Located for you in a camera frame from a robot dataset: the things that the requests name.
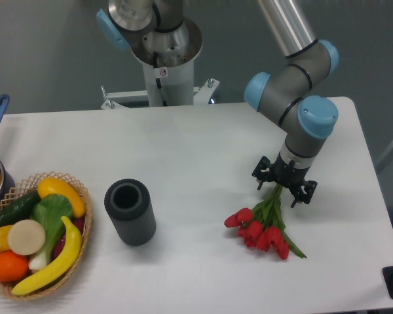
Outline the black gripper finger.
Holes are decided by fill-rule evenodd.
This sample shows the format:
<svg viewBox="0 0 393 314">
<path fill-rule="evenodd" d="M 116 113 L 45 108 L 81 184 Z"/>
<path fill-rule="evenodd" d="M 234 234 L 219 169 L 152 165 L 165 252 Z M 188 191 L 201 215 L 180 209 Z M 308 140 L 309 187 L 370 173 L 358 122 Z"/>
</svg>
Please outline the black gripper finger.
<svg viewBox="0 0 393 314">
<path fill-rule="evenodd" d="M 288 189 L 294 197 L 294 200 L 291 203 L 291 208 L 294 208 L 297 203 L 309 204 L 314 194 L 314 191 L 316 190 L 316 187 L 316 181 L 306 181 L 304 179 L 302 179 L 298 183 L 290 184 L 290 187 Z"/>
<path fill-rule="evenodd" d="M 274 172 L 272 171 L 273 164 L 266 157 L 262 156 L 258 164 L 252 171 L 252 177 L 256 179 L 257 190 L 261 190 L 263 183 L 274 182 Z"/>
</svg>

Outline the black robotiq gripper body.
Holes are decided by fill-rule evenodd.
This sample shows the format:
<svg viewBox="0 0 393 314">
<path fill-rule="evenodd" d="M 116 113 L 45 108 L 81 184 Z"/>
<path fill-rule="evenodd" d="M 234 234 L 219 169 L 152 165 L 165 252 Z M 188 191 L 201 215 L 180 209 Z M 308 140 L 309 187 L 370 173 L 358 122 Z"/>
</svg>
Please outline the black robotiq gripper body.
<svg viewBox="0 0 393 314">
<path fill-rule="evenodd" d="M 270 168 L 271 181 L 289 189 L 311 189 L 311 184 L 305 180 L 310 166 L 298 167 L 295 160 L 285 161 L 279 153 L 275 163 Z"/>
</svg>

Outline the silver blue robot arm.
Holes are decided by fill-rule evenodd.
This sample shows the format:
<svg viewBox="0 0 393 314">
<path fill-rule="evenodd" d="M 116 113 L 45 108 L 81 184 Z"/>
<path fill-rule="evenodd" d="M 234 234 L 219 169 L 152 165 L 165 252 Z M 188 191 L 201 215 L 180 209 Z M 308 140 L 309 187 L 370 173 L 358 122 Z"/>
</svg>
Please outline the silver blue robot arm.
<svg viewBox="0 0 393 314">
<path fill-rule="evenodd" d="M 309 203 L 317 184 L 305 176 L 338 119 L 335 104 L 310 91 L 334 72 L 339 54 L 316 37 L 295 1 L 258 5 L 288 64 L 277 75 L 256 74 L 244 100 L 286 138 L 276 160 L 262 157 L 252 175 L 259 184 L 287 188 L 295 203 Z M 110 1 L 96 21 L 113 46 L 131 50 L 142 64 L 150 106 L 195 104 L 194 61 L 202 34 L 184 16 L 182 1 Z"/>
</svg>

